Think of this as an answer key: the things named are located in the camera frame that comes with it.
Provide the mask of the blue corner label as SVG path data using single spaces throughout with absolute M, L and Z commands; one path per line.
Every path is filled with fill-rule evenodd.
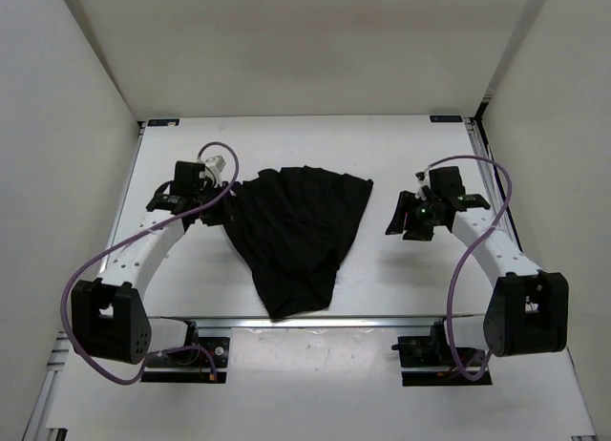
M 431 123 L 462 123 L 461 115 L 430 115 Z
M 179 118 L 155 118 L 147 121 L 148 127 L 176 127 L 180 123 Z

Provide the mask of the right blue corner label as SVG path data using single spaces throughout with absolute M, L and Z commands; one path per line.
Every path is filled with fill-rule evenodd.
M 431 123 L 462 123 L 461 115 L 430 115 Z

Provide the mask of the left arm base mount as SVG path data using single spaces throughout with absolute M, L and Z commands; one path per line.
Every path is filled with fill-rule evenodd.
M 230 355 L 228 336 L 209 333 L 191 324 L 187 341 L 198 349 L 151 358 L 140 378 L 142 383 L 156 384 L 225 384 Z

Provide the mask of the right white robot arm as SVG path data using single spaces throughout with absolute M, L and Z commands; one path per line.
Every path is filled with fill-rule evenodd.
M 558 272 L 529 260 L 495 222 L 489 202 L 467 193 L 456 166 L 421 172 L 417 192 L 400 193 L 386 230 L 405 241 L 429 242 L 445 227 L 466 247 L 492 286 L 482 315 L 451 310 L 432 327 L 429 353 L 448 365 L 467 350 L 496 357 L 560 352 L 567 344 L 569 285 Z

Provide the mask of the black pleated skirt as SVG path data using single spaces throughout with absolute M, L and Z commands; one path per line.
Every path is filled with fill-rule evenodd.
M 370 179 L 309 166 L 234 184 L 224 230 L 270 319 L 329 307 L 372 189 Z

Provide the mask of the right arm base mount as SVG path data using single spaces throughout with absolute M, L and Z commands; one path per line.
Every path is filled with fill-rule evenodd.
M 459 372 L 441 322 L 436 322 L 428 335 L 398 336 L 391 350 L 398 353 L 404 388 L 477 387 L 493 384 L 489 370 L 476 381 L 470 381 Z

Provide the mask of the left blue corner label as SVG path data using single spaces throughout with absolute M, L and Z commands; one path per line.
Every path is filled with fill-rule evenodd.
M 155 118 L 147 121 L 148 127 L 176 127 L 180 123 L 179 118 Z

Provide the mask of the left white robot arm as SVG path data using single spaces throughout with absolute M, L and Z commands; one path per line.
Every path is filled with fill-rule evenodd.
M 221 156 L 176 163 L 174 178 L 163 183 L 146 205 L 139 230 L 146 235 L 111 256 L 104 271 L 79 281 L 71 293 L 75 339 L 92 357 L 138 364 L 152 352 L 167 350 L 180 365 L 200 354 L 195 324 L 172 318 L 149 318 L 143 305 L 146 289 L 170 249 L 188 227 L 201 220 L 221 222 L 220 207 L 170 223 L 165 221 L 215 199 L 226 186 Z

